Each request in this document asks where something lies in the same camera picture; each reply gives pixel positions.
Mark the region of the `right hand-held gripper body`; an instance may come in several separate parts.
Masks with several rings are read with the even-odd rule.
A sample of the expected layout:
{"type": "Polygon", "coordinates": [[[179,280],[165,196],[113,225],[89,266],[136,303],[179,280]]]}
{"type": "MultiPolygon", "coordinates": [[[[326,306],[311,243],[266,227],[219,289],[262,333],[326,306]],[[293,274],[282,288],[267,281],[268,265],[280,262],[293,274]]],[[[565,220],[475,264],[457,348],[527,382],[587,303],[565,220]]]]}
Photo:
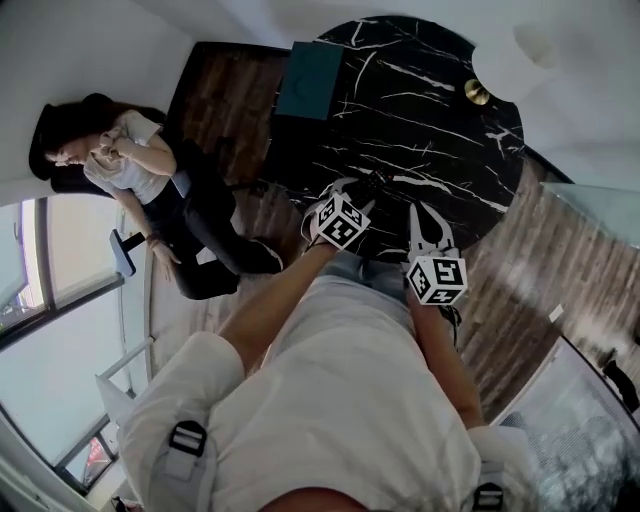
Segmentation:
{"type": "Polygon", "coordinates": [[[461,257],[415,255],[405,277],[418,303],[451,306],[468,289],[466,262],[461,257]]]}

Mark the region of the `person's right forearm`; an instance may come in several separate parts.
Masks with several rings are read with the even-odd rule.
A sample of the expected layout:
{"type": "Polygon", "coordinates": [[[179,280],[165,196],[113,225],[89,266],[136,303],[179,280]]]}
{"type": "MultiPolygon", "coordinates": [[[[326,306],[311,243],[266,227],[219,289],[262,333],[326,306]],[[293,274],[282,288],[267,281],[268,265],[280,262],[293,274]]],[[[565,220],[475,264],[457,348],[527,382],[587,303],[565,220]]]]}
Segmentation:
{"type": "Polygon", "coordinates": [[[485,426],[478,389],[454,347],[448,323],[434,306],[421,305],[413,291],[407,303],[416,341],[426,364],[467,429],[485,426]]]}

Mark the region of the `black marble round table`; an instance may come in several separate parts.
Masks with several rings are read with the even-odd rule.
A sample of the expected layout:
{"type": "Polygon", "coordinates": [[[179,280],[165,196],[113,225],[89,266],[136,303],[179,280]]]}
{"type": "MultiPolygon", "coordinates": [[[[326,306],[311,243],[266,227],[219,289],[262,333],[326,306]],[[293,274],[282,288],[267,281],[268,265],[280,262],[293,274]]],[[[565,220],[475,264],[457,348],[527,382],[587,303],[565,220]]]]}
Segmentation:
{"type": "Polygon", "coordinates": [[[517,107],[473,104],[473,45],[438,24],[375,16],[318,38],[342,59],[323,120],[274,115],[263,165],[299,210],[340,178],[389,178],[353,250],[399,262],[409,248],[411,204],[434,208],[456,245],[480,241],[508,211],[519,186],[524,135],[517,107]]]}

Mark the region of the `dark teal rectangular box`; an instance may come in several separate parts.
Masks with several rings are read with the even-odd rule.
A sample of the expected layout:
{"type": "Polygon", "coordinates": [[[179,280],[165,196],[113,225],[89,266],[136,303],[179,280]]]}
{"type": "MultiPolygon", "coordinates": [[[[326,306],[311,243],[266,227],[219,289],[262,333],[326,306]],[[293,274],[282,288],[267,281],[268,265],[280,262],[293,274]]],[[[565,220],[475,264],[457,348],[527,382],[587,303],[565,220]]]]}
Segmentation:
{"type": "Polygon", "coordinates": [[[342,57],[341,46],[295,42],[281,82],[275,114],[325,121],[342,57]]]}

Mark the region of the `black electronic component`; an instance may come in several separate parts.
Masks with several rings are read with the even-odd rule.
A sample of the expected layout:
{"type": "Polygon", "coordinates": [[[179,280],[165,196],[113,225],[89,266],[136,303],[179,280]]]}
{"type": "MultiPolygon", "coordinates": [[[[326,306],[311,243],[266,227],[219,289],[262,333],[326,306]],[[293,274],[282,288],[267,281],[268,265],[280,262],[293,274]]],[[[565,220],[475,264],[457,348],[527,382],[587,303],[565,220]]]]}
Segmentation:
{"type": "Polygon", "coordinates": [[[393,177],[389,172],[374,171],[351,183],[347,194],[355,203],[364,205],[375,200],[384,187],[393,181],[393,177]]]}

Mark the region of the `person's blue jeans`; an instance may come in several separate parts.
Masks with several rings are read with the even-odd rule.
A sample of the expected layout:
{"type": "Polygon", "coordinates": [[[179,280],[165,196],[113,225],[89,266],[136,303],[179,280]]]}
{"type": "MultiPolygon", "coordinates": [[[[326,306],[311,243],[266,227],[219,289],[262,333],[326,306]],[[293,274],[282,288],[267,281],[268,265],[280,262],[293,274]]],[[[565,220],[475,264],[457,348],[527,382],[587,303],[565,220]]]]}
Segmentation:
{"type": "Polygon", "coordinates": [[[333,276],[368,287],[407,304],[407,285],[401,264],[387,263],[340,251],[327,263],[320,276],[333,276]]]}

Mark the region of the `white metal rail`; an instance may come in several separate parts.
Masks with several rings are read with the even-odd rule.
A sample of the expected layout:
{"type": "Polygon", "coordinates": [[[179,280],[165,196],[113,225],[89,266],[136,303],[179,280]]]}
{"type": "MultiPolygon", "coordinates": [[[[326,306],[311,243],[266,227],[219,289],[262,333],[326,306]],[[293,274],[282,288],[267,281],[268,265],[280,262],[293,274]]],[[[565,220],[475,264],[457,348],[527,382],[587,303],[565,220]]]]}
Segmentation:
{"type": "Polygon", "coordinates": [[[96,374],[95,377],[102,380],[108,380],[112,378],[116,373],[121,371],[142,352],[145,352],[148,348],[150,348],[154,342],[155,338],[153,336],[148,336],[144,342],[137,345],[131,351],[126,352],[117,362],[115,362],[101,374],[96,374]]]}

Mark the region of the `black office chair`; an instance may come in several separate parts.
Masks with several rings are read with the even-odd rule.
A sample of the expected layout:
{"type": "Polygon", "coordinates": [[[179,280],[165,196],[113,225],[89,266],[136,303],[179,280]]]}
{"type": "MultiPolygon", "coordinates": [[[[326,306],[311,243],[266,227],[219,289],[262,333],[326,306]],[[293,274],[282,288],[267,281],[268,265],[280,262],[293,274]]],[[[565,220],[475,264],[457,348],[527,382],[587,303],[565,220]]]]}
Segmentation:
{"type": "Polygon", "coordinates": [[[603,373],[617,389],[627,410],[640,421],[640,395],[632,380],[619,368],[614,359],[604,365],[603,373]]]}

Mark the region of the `person's white shirt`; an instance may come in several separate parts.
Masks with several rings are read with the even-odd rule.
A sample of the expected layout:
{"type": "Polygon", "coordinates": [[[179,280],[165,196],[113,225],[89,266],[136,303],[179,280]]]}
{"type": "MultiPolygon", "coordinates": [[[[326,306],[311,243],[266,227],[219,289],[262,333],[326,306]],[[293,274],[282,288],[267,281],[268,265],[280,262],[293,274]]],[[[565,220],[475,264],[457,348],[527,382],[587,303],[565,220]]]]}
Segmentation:
{"type": "Polygon", "coordinates": [[[222,337],[192,335],[138,397],[118,432],[127,478],[147,512],[258,512],[302,489],[367,508],[471,512],[476,488],[500,512],[535,512],[535,461],[516,428],[467,429],[428,369],[401,302],[317,278],[247,375],[222,337]],[[207,432],[196,458],[174,426],[207,432]]]}

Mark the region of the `glass partition with blinds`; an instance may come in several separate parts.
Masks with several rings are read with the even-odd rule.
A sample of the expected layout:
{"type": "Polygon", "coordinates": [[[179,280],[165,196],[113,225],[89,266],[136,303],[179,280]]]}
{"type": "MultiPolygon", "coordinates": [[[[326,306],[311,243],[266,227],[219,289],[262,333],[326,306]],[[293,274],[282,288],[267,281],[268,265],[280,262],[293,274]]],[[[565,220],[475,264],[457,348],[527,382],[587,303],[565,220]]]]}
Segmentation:
{"type": "Polygon", "coordinates": [[[525,433],[540,512],[640,512],[640,423],[566,338],[494,421],[525,433]]]}

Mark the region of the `frosted glass door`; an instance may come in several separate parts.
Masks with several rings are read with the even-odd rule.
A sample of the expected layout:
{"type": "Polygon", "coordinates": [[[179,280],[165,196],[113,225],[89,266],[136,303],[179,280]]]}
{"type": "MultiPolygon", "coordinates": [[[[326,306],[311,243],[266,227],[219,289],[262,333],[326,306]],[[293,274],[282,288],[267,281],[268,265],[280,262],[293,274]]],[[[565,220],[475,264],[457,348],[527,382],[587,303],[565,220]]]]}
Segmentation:
{"type": "Polygon", "coordinates": [[[640,249],[640,192],[562,182],[542,186],[601,231],[640,249]]]}

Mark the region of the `blue flat mop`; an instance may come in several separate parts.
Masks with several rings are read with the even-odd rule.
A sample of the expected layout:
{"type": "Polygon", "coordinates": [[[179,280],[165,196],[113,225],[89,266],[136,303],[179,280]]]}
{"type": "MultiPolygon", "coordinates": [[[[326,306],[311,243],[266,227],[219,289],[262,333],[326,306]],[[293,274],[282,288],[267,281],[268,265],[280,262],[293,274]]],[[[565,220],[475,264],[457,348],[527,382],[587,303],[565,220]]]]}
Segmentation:
{"type": "Polygon", "coordinates": [[[113,229],[109,236],[109,242],[115,257],[116,270],[125,278],[130,278],[136,273],[136,267],[129,253],[145,242],[145,237],[138,232],[126,239],[122,239],[118,230],[113,229]]]}

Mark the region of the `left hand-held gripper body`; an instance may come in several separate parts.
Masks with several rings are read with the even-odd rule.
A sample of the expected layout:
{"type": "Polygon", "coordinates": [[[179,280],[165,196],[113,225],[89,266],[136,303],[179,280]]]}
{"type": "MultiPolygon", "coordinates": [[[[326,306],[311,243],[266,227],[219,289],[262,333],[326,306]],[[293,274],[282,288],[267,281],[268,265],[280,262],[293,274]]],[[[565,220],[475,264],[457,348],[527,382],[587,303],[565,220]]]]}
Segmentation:
{"type": "Polygon", "coordinates": [[[359,217],[354,201],[349,197],[347,186],[342,194],[329,196],[326,189],[320,198],[304,213],[301,234],[308,242],[317,237],[338,249],[345,249],[369,226],[369,217],[359,217]]]}

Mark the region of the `person's left forearm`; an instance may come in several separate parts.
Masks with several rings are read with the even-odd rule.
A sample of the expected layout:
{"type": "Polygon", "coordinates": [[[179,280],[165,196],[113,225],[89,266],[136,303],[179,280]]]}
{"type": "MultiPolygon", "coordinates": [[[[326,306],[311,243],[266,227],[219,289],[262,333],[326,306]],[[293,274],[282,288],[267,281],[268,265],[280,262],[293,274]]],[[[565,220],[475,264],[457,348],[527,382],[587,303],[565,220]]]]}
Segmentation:
{"type": "Polygon", "coordinates": [[[337,252],[329,242],[311,246],[284,271],[273,275],[223,324],[219,335],[236,350],[246,373],[257,364],[337,252]]]}

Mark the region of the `window with dark frame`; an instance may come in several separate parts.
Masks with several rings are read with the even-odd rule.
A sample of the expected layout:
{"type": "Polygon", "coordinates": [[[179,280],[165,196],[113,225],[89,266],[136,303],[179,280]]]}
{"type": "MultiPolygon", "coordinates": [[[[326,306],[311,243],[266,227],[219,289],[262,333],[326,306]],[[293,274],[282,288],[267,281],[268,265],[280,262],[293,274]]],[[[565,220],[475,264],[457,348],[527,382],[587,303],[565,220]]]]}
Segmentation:
{"type": "Polygon", "coordinates": [[[114,201],[90,195],[0,207],[0,419],[81,496],[118,458],[97,376],[136,389],[120,365],[132,342],[109,244],[122,223],[114,201]]]}

